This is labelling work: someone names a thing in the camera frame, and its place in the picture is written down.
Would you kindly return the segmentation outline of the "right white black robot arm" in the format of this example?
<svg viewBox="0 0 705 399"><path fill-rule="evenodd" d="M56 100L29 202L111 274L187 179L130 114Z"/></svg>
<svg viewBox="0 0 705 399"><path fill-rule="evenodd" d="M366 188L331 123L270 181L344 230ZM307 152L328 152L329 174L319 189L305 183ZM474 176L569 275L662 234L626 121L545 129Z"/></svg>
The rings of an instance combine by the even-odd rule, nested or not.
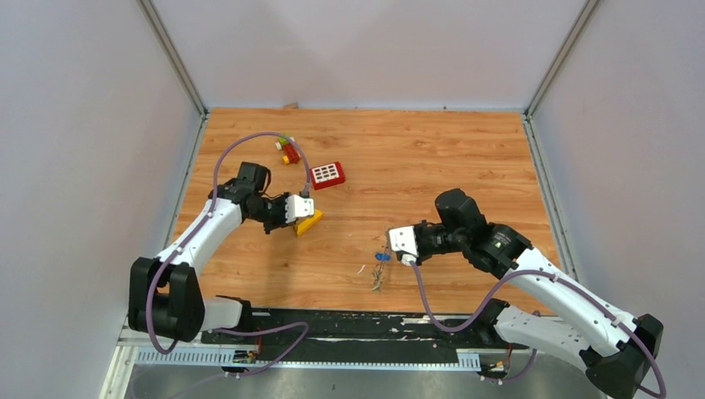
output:
<svg viewBox="0 0 705 399"><path fill-rule="evenodd" d="M489 292L463 323L448 326L435 315L430 321L445 333L475 327L486 347L501 341L544 352L580 370L603 394L632 398L644 391L653 374L653 398L667 388L657 364L663 324L654 316L614 306L550 262L524 235L506 224L487 221L477 203L461 189L439 194L439 220L394 228L387 242L397 260L418 272L432 257L461 254L474 268L494 276L497 286L511 284L553 310L557 321L527 313Z"/></svg>

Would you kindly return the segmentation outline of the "yellow triangular toy piece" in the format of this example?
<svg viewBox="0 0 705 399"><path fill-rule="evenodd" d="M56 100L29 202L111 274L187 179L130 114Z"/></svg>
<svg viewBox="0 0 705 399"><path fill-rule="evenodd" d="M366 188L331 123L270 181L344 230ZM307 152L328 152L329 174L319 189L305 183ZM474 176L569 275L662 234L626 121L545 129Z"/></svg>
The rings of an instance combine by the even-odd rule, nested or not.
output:
<svg viewBox="0 0 705 399"><path fill-rule="evenodd" d="M315 224L323 218L323 212L320 209L315 209L313 216L302 219L294 225L295 234L300 237L308 232Z"/></svg>

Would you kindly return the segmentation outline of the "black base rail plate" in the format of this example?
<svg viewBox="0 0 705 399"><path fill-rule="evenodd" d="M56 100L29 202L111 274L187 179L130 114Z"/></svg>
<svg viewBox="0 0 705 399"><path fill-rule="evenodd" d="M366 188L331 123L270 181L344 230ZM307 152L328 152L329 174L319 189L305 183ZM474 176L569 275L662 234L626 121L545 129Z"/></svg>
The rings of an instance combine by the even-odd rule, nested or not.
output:
<svg viewBox="0 0 705 399"><path fill-rule="evenodd" d="M443 332L424 313L362 312L322 309L255 308L247 323L252 332L293 324L294 328L263 337L204 332L205 344L254 344L260 359L272 360L308 331L285 360L331 363L450 364L460 350L505 357L529 348L502 341L488 325L476 321L461 332Z"/></svg>

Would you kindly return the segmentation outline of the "red lego window brick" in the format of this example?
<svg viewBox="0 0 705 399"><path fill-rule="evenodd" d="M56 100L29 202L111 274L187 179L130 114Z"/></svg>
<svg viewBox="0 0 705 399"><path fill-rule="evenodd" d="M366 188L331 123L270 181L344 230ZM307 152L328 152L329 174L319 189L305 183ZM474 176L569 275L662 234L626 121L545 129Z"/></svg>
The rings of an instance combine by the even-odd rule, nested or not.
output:
<svg viewBox="0 0 705 399"><path fill-rule="evenodd" d="M346 181L346 175L339 161L325 165L315 166L309 170L314 190L323 190Z"/></svg>

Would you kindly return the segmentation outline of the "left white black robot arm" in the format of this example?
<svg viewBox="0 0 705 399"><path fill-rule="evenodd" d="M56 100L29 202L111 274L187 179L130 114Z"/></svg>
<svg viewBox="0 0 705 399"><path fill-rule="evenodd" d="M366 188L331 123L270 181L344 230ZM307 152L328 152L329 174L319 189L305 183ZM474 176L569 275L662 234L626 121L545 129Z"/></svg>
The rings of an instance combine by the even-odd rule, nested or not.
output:
<svg viewBox="0 0 705 399"><path fill-rule="evenodd" d="M225 296L206 300L198 277L224 239L245 220L260 222L266 233L293 224L287 215L291 193L268 197L270 181L269 168L241 163L234 178L210 191L199 216L172 245L133 263L130 329L182 342L214 328L222 328L235 343L254 335L254 320L243 313L249 302Z"/></svg>

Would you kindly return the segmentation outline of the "lego car toy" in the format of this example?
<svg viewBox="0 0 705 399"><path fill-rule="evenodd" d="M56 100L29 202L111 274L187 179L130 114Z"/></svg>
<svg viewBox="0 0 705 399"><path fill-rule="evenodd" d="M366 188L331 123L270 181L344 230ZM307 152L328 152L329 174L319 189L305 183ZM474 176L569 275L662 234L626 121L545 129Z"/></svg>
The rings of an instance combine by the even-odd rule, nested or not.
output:
<svg viewBox="0 0 705 399"><path fill-rule="evenodd" d="M285 165L297 164L301 160L301 156L294 147L293 137L279 137L275 143L277 150L283 152L282 160Z"/></svg>

